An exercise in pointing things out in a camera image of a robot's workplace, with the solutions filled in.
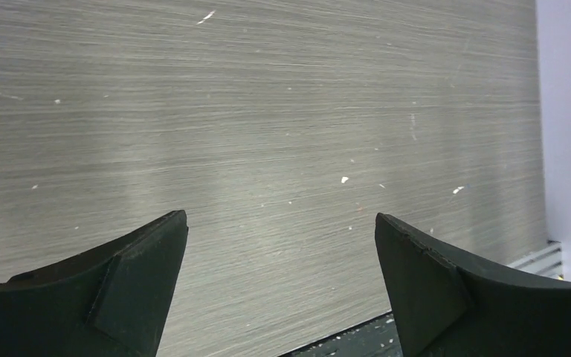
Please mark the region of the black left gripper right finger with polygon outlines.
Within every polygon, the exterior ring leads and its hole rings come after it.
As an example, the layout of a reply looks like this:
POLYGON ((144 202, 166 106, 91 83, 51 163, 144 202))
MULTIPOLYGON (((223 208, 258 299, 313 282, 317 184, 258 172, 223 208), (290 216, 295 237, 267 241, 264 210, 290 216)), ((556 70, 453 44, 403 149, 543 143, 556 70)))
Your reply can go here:
POLYGON ((405 356, 571 356, 571 282, 487 260, 384 213, 375 244, 405 356))

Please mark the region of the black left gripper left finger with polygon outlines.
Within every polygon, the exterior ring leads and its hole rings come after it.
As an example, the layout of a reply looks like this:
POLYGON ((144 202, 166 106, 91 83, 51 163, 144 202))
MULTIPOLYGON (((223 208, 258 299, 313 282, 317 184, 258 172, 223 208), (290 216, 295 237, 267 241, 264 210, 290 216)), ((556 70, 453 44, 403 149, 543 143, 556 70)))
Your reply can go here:
POLYGON ((173 210, 0 283, 0 356, 155 356, 187 236, 173 210))

